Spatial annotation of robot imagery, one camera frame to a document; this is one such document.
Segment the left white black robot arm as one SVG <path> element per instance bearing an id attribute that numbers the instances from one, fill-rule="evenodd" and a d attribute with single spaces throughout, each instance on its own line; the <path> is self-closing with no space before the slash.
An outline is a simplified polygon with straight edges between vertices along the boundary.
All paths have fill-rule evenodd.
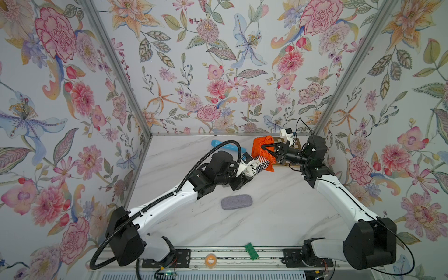
<path id="1" fill-rule="evenodd" d="M 176 249 L 165 237 L 151 234 L 151 228 L 181 208 L 195 203 L 212 193 L 216 186 L 241 189 L 252 180 L 246 169 L 254 159 L 245 153 L 239 161 L 225 151 L 212 155 L 209 163 L 202 163 L 187 175 L 184 183 L 144 205 L 129 211 L 119 208 L 113 214 L 106 237 L 114 254 L 113 261 L 120 267 L 138 259 L 150 259 L 167 266 L 175 259 Z"/>

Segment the orange fluffy cloth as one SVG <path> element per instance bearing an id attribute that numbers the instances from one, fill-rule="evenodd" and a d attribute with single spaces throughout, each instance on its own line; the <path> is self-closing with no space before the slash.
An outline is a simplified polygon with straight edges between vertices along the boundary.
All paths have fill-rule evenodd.
<path id="1" fill-rule="evenodd" d="M 263 158 L 266 158 L 269 161 L 269 165 L 266 168 L 266 171 L 268 172 L 274 172 L 273 165 L 277 162 L 275 156 L 269 153 L 269 151 L 274 152 L 274 147 L 268 147 L 267 150 L 263 149 L 263 145 L 270 145 L 274 144 L 274 138 L 272 136 L 263 136 L 255 138 L 253 141 L 253 147 L 252 147 L 252 157 L 256 158 L 257 156 L 262 156 Z"/>

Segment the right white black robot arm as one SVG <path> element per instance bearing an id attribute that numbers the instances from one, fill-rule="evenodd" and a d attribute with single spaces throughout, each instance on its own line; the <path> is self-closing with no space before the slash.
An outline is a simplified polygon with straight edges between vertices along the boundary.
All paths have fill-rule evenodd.
<path id="1" fill-rule="evenodd" d="M 302 149 L 295 149 L 289 142 L 265 144 L 261 148 L 279 164 L 298 165 L 303 179 L 334 207 L 350 231 L 344 240 L 305 240 L 303 262 L 311 265 L 320 259 L 339 260 L 356 270 L 364 270 L 396 261 L 396 224 L 389 218 L 379 218 L 362 205 L 324 164 L 327 153 L 324 138 L 312 135 Z"/>

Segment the purple eyeglass case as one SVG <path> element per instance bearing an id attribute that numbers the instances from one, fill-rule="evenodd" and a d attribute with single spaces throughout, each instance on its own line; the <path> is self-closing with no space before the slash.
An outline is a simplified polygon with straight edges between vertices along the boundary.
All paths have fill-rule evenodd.
<path id="1" fill-rule="evenodd" d="M 237 210 L 252 206 L 253 199 L 250 195 L 242 194 L 223 198 L 220 204 L 225 211 Z"/>

